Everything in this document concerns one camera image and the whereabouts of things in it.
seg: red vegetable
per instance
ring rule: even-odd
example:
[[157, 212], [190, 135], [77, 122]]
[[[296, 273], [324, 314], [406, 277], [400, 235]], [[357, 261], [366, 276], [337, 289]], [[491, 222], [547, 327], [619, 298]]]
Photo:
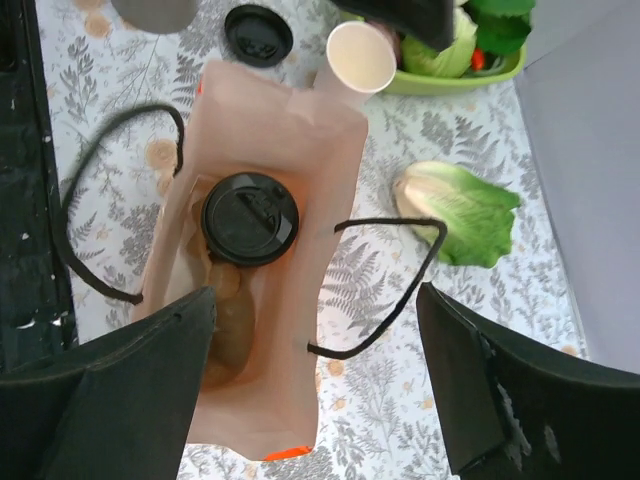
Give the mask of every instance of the red vegetable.
[[485, 65], [484, 52], [479, 48], [476, 48], [473, 51], [473, 55], [471, 55], [471, 70], [477, 72], [478, 70], [482, 70]]

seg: disposable cup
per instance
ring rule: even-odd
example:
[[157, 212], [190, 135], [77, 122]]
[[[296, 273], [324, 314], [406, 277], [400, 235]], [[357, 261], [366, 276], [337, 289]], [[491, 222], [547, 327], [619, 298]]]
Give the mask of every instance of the disposable cup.
[[357, 108], [387, 88], [396, 69], [393, 47], [376, 27], [345, 22], [329, 35], [313, 88]]

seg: green bowl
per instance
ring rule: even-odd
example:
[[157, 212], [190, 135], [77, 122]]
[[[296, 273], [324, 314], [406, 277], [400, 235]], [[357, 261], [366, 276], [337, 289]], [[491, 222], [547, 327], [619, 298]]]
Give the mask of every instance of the green bowl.
[[[341, 12], [340, 16], [344, 22], [364, 21], [362, 17], [346, 12]], [[501, 73], [487, 77], [437, 78], [414, 75], [413, 73], [398, 70], [393, 81], [384, 91], [400, 95], [448, 95], [468, 92], [486, 85], [512, 79], [524, 68], [526, 58], [526, 47], [522, 47], [516, 53], [505, 58], [505, 65]]]

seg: black lid on table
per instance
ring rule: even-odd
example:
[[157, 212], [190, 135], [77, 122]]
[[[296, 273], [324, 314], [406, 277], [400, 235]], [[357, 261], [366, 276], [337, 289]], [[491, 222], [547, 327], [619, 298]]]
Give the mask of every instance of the black lid on table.
[[202, 209], [202, 231], [212, 255], [242, 267], [274, 262], [291, 247], [298, 207], [277, 180], [259, 173], [223, 179]]
[[293, 48], [293, 33], [287, 22], [260, 5], [241, 5], [231, 10], [224, 30], [236, 57], [252, 67], [273, 67]]

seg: gray wall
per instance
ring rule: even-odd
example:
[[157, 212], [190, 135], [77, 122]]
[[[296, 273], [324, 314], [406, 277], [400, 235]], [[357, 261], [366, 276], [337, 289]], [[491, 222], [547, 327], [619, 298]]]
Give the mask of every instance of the gray wall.
[[[532, 45], [523, 113], [591, 357], [640, 373], [640, 0], [556, 3], [567, 31]], [[566, 4], [596, 3], [615, 8], [574, 32]]]
[[627, 0], [537, 0], [527, 63], [542, 58], [579, 35]]

